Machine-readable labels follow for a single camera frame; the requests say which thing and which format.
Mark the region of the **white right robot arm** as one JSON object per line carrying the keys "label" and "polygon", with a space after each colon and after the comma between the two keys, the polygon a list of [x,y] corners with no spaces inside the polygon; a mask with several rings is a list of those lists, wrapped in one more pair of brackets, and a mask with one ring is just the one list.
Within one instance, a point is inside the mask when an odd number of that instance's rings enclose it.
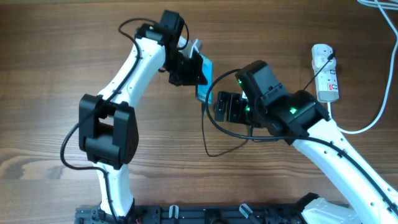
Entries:
{"label": "white right robot arm", "polygon": [[397,223],[397,191],[354,149],[316,98],[305,90],[289,93],[262,60],[232,73],[248,99],[249,121],[268,129],[270,135],[261,140],[284,140],[296,148],[350,204],[306,196],[299,210],[305,223]]}

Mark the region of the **blue screen smartphone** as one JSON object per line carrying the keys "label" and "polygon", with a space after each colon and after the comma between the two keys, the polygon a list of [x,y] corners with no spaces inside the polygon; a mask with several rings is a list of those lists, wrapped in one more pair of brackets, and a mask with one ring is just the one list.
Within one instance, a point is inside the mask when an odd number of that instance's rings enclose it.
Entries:
{"label": "blue screen smartphone", "polygon": [[196,98],[198,101],[201,101],[204,103],[206,100],[206,94],[209,90],[209,87],[211,86],[213,82],[213,62],[203,54],[200,54],[200,56],[203,59],[202,63],[202,73],[204,74],[204,77],[206,78],[207,84],[206,85],[198,85],[196,87]]}

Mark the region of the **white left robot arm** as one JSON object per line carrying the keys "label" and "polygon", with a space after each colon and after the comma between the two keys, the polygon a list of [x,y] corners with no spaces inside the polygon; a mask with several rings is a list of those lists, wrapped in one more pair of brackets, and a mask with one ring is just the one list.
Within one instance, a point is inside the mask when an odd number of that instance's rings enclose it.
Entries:
{"label": "white left robot arm", "polygon": [[153,76],[164,69],[175,86],[208,83],[203,56],[192,42],[180,43],[187,24],[179,13],[165,10],[159,22],[142,22],[116,76],[97,95],[85,94],[79,104],[79,148],[98,172],[102,222],[126,223],[134,211],[128,165],[139,143],[136,108]]}

